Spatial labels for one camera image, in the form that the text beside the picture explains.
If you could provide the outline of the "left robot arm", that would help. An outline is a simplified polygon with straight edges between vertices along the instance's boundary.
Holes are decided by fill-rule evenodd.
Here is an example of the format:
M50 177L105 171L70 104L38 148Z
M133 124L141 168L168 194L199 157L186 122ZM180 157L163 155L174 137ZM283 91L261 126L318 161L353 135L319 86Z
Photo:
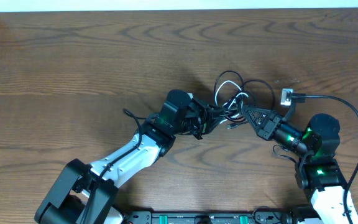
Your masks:
M158 113L137 123L132 139L112 154L85 164L70 161L35 213L37 223L122 223L114 208L119 188L173 146L178 134L201 139L223 119L224 108L183 90L171 90Z

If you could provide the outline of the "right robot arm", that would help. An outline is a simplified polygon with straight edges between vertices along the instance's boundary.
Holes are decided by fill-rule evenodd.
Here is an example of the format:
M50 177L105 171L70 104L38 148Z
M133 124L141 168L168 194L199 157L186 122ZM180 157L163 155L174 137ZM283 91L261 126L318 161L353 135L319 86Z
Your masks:
M331 115L314 115L306 128L300 130L290 122L291 114L247 106L242 115L256 135L275 141L298 156L295 179L305 193L307 205L296 206L282 216L283 223L358 223L351 194L335 151L340 144L339 121Z

